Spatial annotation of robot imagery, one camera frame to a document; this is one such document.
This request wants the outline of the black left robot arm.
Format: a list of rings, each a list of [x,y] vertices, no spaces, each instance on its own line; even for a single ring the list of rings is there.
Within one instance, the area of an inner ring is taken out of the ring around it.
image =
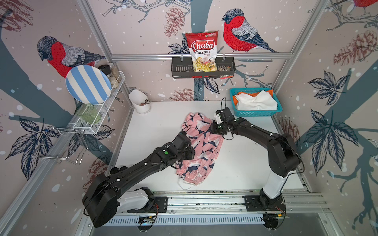
[[[174,165],[177,161],[192,160],[195,151],[187,133],[181,131],[172,142],[166,143],[145,159],[129,168],[120,168],[109,176],[96,176],[83,197],[84,212],[98,228],[111,220],[121,203],[118,199],[145,178]]]

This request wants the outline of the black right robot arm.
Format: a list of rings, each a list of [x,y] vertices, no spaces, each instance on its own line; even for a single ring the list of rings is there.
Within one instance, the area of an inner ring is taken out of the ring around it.
[[[260,191],[260,205],[273,207],[282,197],[282,189],[289,176],[297,174],[301,158],[288,134],[272,133],[253,125],[244,118],[235,118],[229,108],[217,110],[211,124],[211,132],[218,135],[240,135],[261,145],[268,151],[271,169],[268,180]]]

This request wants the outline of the pink patterned shorts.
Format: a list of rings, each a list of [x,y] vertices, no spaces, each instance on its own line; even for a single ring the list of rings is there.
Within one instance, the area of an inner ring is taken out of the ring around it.
[[[202,184],[211,174],[219,156],[224,138],[211,132],[213,121],[201,113],[189,113],[182,124],[182,130],[191,140],[195,156],[192,160],[175,164],[176,174],[186,183]]]

